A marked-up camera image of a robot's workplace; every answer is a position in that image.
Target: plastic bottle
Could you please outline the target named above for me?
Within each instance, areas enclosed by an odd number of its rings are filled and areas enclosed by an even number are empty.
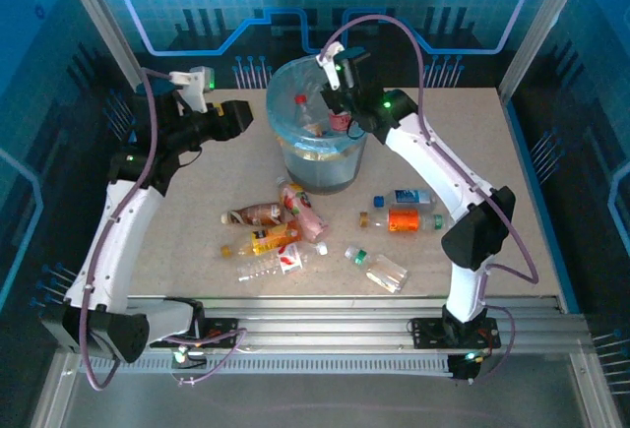
[[[313,212],[304,189],[289,183],[284,177],[279,177],[278,191],[284,207],[299,222],[304,239],[311,243],[321,241],[328,231],[328,224]]]
[[[294,220],[276,225],[273,228],[242,234],[231,244],[221,246],[220,253],[224,258],[230,258],[234,255],[259,256],[300,239],[299,225]]]
[[[220,222],[273,226],[283,222],[283,208],[279,203],[251,205],[244,209],[225,212],[220,216]]]
[[[370,280],[378,283],[391,293],[398,293],[407,282],[407,270],[393,263],[382,254],[370,256],[364,250],[349,246],[346,257],[365,271]]]
[[[247,282],[265,275],[290,274],[306,269],[318,256],[326,256],[326,243],[311,244],[304,241],[287,244],[273,253],[253,258],[239,266],[238,281]]]
[[[390,231],[436,231],[445,229],[447,221],[441,214],[421,214],[416,209],[377,209],[374,212],[361,212],[359,226],[376,226]]]
[[[398,189],[386,196],[374,197],[377,209],[418,209],[421,212],[433,212],[437,205],[437,195],[432,189]]]
[[[295,123],[317,138],[324,135],[322,125],[308,111],[306,95],[295,96]]]

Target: beige platform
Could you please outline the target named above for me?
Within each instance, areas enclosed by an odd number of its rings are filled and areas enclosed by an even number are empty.
[[[416,90],[408,93],[417,96]],[[147,232],[132,295],[390,295],[344,258],[349,244],[383,253],[408,269],[403,295],[448,295],[451,266],[440,247],[441,233],[392,235],[358,227],[358,213],[371,208],[374,195],[424,185],[404,160],[373,137],[368,138],[360,172],[348,189],[328,197],[311,196],[314,209],[332,226],[326,240],[329,256],[301,274],[239,283],[237,260],[221,258],[220,245],[249,228],[221,224],[221,212],[276,200],[276,178],[284,174],[284,162],[266,119],[265,91],[218,91],[209,101],[232,98],[250,101],[254,122],[232,141],[206,143],[202,156],[177,172]],[[532,252],[540,284],[495,272],[488,294],[558,295],[555,270],[496,90],[427,90],[424,109],[431,126],[468,166],[496,187],[509,185],[517,196],[513,222]],[[511,238],[497,262],[528,271]]]

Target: transparent plastic bin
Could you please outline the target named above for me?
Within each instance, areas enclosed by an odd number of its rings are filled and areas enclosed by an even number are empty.
[[[308,56],[278,69],[267,90],[269,123],[283,148],[290,178],[307,192],[322,195],[340,192],[354,181],[367,137],[356,124],[348,133],[330,128],[329,108],[320,95],[326,82],[314,56]],[[299,124],[298,95],[306,96],[308,114],[323,136]]]

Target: glass panel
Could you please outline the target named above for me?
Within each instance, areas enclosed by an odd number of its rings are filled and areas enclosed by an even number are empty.
[[[57,347],[37,315],[92,241],[125,80],[79,0],[0,3],[0,425],[24,427]]]
[[[630,317],[629,87],[630,0],[569,0],[513,98],[535,186],[597,335],[626,334]],[[607,355],[620,351],[600,353],[627,361],[610,367],[620,371],[610,382],[627,380],[628,358]],[[628,416],[627,385],[611,388],[626,392]]]
[[[217,70],[219,88],[257,88],[266,84],[267,69],[317,52],[336,28],[368,13],[399,17],[414,29],[424,47],[429,86],[492,87],[542,0],[106,1],[144,64],[181,70],[202,62],[195,57],[212,56],[206,62]],[[396,29],[362,26],[346,39],[377,56],[386,84],[417,83],[413,69],[405,67],[414,62],[412,51]],[[260,81],[252,75],[257,68]]]

